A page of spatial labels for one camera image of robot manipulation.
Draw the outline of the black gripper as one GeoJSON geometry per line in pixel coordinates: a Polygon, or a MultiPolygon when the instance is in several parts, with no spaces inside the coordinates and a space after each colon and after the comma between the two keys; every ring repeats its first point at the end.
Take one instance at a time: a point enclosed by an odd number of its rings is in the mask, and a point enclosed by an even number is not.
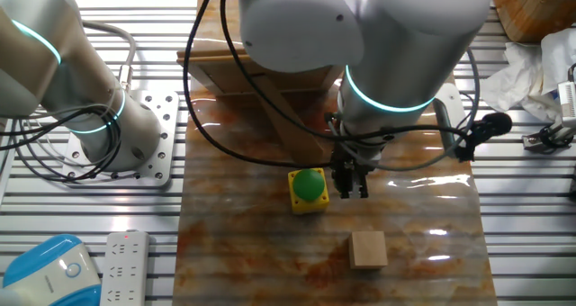
{"type": "Polygon", "coordinates": [[[336,158],[331,162],[331,177],[335,180],[335,188],[342,199],[350,197],[352,183],[352,198],[368,198],[368,187],[365,178],[374,171],[374,167],[361,164],[353,158],[336,158]]]}

